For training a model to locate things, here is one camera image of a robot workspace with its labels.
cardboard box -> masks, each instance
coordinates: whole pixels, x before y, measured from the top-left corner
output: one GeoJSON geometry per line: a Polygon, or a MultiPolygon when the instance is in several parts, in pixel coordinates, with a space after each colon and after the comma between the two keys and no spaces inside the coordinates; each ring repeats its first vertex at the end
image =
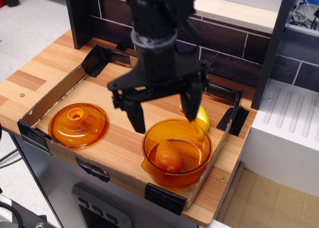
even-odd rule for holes
{"type": "MultiPolygon", "coordinates": [[[[111,181],[180,215],[194,201],[222,148],[228,132],[232,130],[232,132],[236,133],[236,130],[240,130],[248,112],[245,112],[240,107],[241,92],[210,84],[206,94],[217,97],[219,102],[215,103],[218,105],[221,104],[222,100],[226,101],[222,106],[226,112],[223,112],[223,110],[219,112],[221,121],[217,125],[224,132],[220,132],[217,138],[214,137],[216,145],[213,157],[194,186],[186,189],[162,187],[152,180],[149,174],[140,166],[140,159],[142,159],[140,142],[143,135],[135,133],[124,113],[121,113],[119,109],[115,110],[113,108],[111,92],[106,89],[107,82],[114,79],[112,76],[118,76],[116,73],[121,73],[119,70],[128,70],[130,68],[127,66],[133,67],[136,62],[136,58],[96,45],[82,64],[70,72],[19,120],[19,130],[25,142],[51,155],[61,157],[76,166],[80,166],[87,173],[98,177],[104,182],[111,181]],[[107,70],[109,66],[106,65],[110,64],[110,62],[117,62],[121,64],[121,67],[113,68],[113,72],[109,72],[107,70]],[[110,127],[105,138],[97,145],[74,151],[58,144],[45,131],[47,130],[48,121],[57,111],[68,104],[83,102],[83,99],[94,104],[103,102],[102,105],[97,105],[102,107],[102,109],[108,109],[110,127]],[[243,117],[243,119],[235,119],[237,116],[243,117]],[[236,121],[235,126],[232,126],[233,120],[236,121]],[[127,149],[130,150],[128,155],[123,148],[125,139],[129,146],[127,149]],[[132,159],[137,159],[137,161],[132,160],[133,165],[128,163],[129,156],[132,156],[132,159]]],[[[165,101],[173,103],[173,107],[176,107],[178,111],[178,106],[176,106],[178,101],[169,99],[165,101]]],[[[153,114],[151,117],[148,105],[145,106],[145,117],[148,125],[152,125],[157,120],[166,118],[166,116],[174,115],[174,113],[168,115],[158,113],[153,114]]]]}

white shelf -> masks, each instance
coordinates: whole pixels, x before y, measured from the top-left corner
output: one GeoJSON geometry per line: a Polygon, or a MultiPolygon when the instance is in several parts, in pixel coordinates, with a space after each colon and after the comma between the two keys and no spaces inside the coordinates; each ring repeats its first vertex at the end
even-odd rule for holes
{"type": "Polygon", "coordinates": [[[196,15],[272,34],[277,12],[226,0],[196,0],[196,15]]]}

black tape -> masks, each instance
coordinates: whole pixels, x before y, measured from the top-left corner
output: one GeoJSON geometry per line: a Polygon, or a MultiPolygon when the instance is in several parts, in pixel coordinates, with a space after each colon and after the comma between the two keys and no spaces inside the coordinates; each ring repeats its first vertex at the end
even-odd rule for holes
{"type": "Polygon", "coordinates": [[[130,56],[95,45],[82,62],[90,77],[97,77],[109,62],[130,64],[130,56]]]}
{"type": "Polygon", "coordinates": [[[150,183],[148,183],[145,188],[145,199],[179,216],[186,203],[186,198],[150,183]]]}
{"type": "Polygon", "coordinates": [[[88,174],[99,178],[103,182],[108,182],[110,180],[109,174],[103,170],[102,168],[99,168],[97,166],[94,166],[92,164],[89,164],[85,161],[82,161],[80,158],[75,157],[76,163],[88,174]]]}
{"type": "Polygon", "coordinates": [[[231,107],[227,110],[227,112],[224,114],[223,118],[220,120],[220,122],[217,125],[217,128],[226,131],[227,124],[232,120],[232,125],[229,130],[229,133],[238,136],[245,121],[249,114],[249,111],[245,110],[241,106],[241,99],[242,99],[242,91],[237,92],[237,95],[234,99],[234,107],[231,107]]]}
{"type": "Polygon", "coordinates": [[[50,149],[47,147],[45,141],[45,137],[47,136],[46,133],[38,128],[32,129],[22,119],[19,119],[18,121],[18,128],[23,141],[47,153],[50,153],[50,149]]]}

wood grain surface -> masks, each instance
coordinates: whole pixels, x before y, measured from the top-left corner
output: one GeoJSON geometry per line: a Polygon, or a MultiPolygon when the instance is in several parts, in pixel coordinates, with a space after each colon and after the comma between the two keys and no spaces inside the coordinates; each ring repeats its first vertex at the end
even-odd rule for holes
{"type": "MultiPolygon", "coordinates": [[[[71,31],[68,31],[0,84],[0,122],[2,128],[20,137],[18,120],[71,70],[76,68],[95,44],[115,48],[113,44],[93,38],[80,50],[76,50],[73,48],[71,31]]],[[[133,50],[128,50],[126,53],[136,55],[133,50]]],[[[138,180],[154,183],[149,174],[141,167],[143,134],[135,133],[125,112],[114,109],[111,92],[106,88],[106,81],[127,72],[128,69],[125,66],[112,63],[96,79],[88,77],[80,82],[72,91],[72,95],[68,95],[54,106],[37,123],[37,127],[47,133],[50,118],[66,105],[78,102],[96,104],[102,107],[110,118],[109,131],[98,145],[76,152],[138,180]]],[[[209,226],[218,214],[225,192],[230,185],[229,180],[236,172],[238,158],[257,112],[250,108],[254,95],[253,88],[216,76],[210,76],[210,79],[214,84],[243,90],[242,105],[250,113],[239,136],[229,135],[227,137],[224,147],[194,203],[188,210],[182,212],[183,217],[204,227],[209,226]]],[[[180,98],[177,95],[143,103],[146,128],[166,118],[184,119],[179,110],[179,104],[180,98]]],[[[202,105],[209,114],[211,122],[209,134],[213,141],[213,147],[216,147],[223,135],[223,132],[218,130],[216,125],[229,106],[207,95],[203,95],[202,105]]]]}

wooden countertop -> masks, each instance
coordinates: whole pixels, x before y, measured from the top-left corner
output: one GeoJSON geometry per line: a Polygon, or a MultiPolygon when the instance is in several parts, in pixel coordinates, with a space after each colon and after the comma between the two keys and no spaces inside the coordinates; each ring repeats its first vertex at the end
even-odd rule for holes
{"type": "MultiPolygon", "coordinates": [[[[70,71],[76,68],[95,44],[114,48],[113,44],[93,38],[80,50],[76,50],[73,48],[71,31],[68,31],[0,84],[0,122],[2,128],[15,136],[21,137],[17,126],[18,120],[70,71]]],[[[133,50],[128,50],[126,53],[136,55],[136,52],[133,50]]],[[[95,97],[95,99],[111,99],[108,93],[109,91],[106,89],[106,84],[99,84],[99,79],[93,81],[93,78],[88,78],[87,80],[88,81],[85,82],[90,83],[93,87],[98,86],[99,89],[102,89],[101,91],[105,90],[105,94],[94,93],[92,96],[95,97]]],[[[212,220],[218,215],[221,201],[223,200],[225,191],[227,191],[227,187],[230,185],[228,181],[236,172],[234,169],[238,164],[238,158],[257,112],[250,108],[254,95],[253,88],[215,76],[211,76],[211,82],[228,88],[243,90],[242,105],[245,109],[249,110],[250,113],[239,136],[228,135],[224,147],[194,203],[188,210],[182,212],[182,216],[186,219],[192,220],[205,227],[209,226],[212,220]],[[221,182],[221,178],[225,178],[226,182],[221,182]]],[[[179,98],[172,96],[168,98],[166,102],[168,105],[174,104],[175,106],[175,103],[179,103],[179,98]]],[[[209,107],[210,102],[208,96],[203,96],[203,106],[209,107]]],[[[158,107],[162,106],[162,104],[156,101],[153,103],[153,106],[154,104],[158,107]]],[[[126,114],[119,109],[110,108],[108,112],[112,113],[113,119],[119,116],[126,117],[126,114]]],[[[172,111],[172,114],[182,118],[182,115],[178,115],[176,111],[172,111]]],[[[146,112],[145,119],[146,127],[149,128],[156,119],[161,119],[161,117],[157,117],[156,115],[150,117],[146,112]]],[[[214,124],[216,122],[218,121],[212,118],[211,123],[214,124]]],[[[43,131],[47,132],[45,126],[41,124],[39,124],[39,126],[42,126],[43,131]]],[[[213,136],[218,136],[218,133],[219,130],[217,129],[211,129],[209,132],[212,139],[214,139],[213,136]]],[[[89,149],[85,149],[78,153],[88,156],[90,155],[88,151],[89,149]]],[[[133,166],[132,169],[139,169],[141,176],[144,176],[143,179],[149,179],[151,181],[149,175],[142,170],[140,165],[143,160],[142,151],[134,150],[132,154],[136,156],[138,161],[138,165],[133,166]]]]}

